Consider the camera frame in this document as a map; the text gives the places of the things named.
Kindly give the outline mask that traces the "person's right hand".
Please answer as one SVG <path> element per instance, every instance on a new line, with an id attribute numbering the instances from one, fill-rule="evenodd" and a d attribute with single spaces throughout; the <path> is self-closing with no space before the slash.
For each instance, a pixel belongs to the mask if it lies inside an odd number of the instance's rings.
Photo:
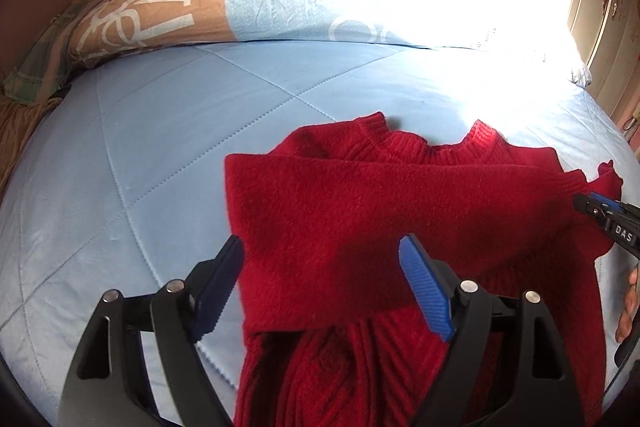
<path id="1" fill-rule="evenodd" d="M 615 340 L 621 343 L 631 333 L 634 314 L 638 309 L 638 278 L 639 268 L 635 267 L 628 275 L 628 288 L 624 297 L 624 309 L 618 319 Z"/>

